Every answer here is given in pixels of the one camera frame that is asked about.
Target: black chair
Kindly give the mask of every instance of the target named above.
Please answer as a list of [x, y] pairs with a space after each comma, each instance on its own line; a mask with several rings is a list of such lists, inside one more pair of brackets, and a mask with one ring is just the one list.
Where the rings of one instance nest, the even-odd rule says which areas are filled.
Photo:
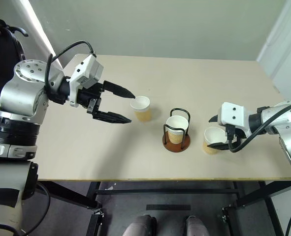
[[15, 31], [28, 36], [24, 29], [11, 27], [0, 19], [0, 93], [6, 82], [13, 78], [14, 66], [25, 59], [22, 45], [14, 36]]

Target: wooden table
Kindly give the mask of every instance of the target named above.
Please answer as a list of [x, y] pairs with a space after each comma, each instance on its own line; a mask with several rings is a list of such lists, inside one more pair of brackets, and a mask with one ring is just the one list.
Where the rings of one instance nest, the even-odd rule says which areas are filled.
[[[70, 75], [85, 55], [78, 54], [65, 68]], [[291, 179], [291, 166], [279, 146], [278, 135], [261, 135], [238, 153], [202, 150], [208, 120], [223, 102], [256, 112], [283, 100], [256, 61], [169, 59], [98, 56], [102, 80], [151, 99], [153, 118], [139, 122], [130, 99], [102, 94], [101, 111], [130, 119], [130, 124], [109, 124], [92, 119], [86, 109], [66, 102], [50, 102], [40, 128], [36, 158], [41, 180], [160, 180]], [[188, 110], [191, 144], [181, 153], [162, 145], [163, 124], [171, 109]]]

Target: white paper cup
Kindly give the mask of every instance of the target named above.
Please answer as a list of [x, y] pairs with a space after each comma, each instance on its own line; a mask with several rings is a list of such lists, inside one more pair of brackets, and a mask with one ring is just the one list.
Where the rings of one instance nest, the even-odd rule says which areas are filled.
[[208, 145], [214, 143], [225, 143], [227, 141], [227, 137], [225, 136], [225, 131], [219, 127], [209, 127], [204, 131], [204, 141], [203, 141], [203, 150], [207, 154], [215, 154], [219, 150], [210, 148]]
[[[173, 128], [182, 128], [185, 132], [188, 129], [188, 120], [182, 116], [171, 116], [167, 119], [166, 124]], [[171, 143], [179, 144], [183, 140], [184, 132], [182, 130], [172, 130], [167, 128], [168, 137]]]
[[139, 121], [151, 120], [150, 99], [145, 96], [138, 96], [130, 102], [134, 113]]

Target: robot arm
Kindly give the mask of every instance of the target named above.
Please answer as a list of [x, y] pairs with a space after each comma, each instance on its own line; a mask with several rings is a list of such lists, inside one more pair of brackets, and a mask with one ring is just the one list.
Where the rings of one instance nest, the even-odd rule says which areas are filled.
[[13, 78], [0, 94], [0, 236], [20, 235], [21, 201], [33, 195], [37, 182], [38, 166], [29, 160], [35, 157], [49, 100], [59, 104], [68, 100], [72, 107], [82, 105], [93, 119], [131, 122], [122, 115], [98, 110], [105, 90], [135, 98], [119, 85], [99, 83], [102, 70], [93, 52], [77, 65], [71, 77], [39, 60], [15, 65]]
[[209, 147], [232, 152], [241, 150], [258, 134], [279, 134], [280, 145], [291, 164], [291, 102], [282, 102], [274, 107], [260, 107], [256, 114], [243, 106], [225, 102], [218, 115], [209, 122], [226, 127], [228, 144], [216, 143]]

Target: floor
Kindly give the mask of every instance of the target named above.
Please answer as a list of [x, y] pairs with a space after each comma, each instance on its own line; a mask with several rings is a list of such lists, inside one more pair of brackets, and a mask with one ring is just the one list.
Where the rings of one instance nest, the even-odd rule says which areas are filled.
[[[58, 182], [86, 195], [89, 182]], [[100, 189], [164, 189], [164, 188], [229, 188], [225, 181], [157, 181], [157, 182], [103, 182]], [[258, 188], [257, 183], [247, 182], [245, 191]], [[222, 221], [221, 208], [234, 200], [223, 194], [130, 194], [103, 195], [97, 200], [103, 204], [105, 218], [99, 236], [121, 236], [133, 219], [142, 214], [157, 218], [158, 236], [181, 236], [184, 219], [189, 215], [199, 217], [211, 236], [229, 236], [226, 223]], [[40, 218], [46, 204], [44, 195], [36, 193], [23, 205], [23, 229], [27, 230]], [[190, 205], [190, 210], [146, 210], [146, 205]], [[48, 214], [31, 236], [85, 236], [92, 211], [52, 199]], [[275, 236], [264, 202], [238, 211], [243, 236]]]

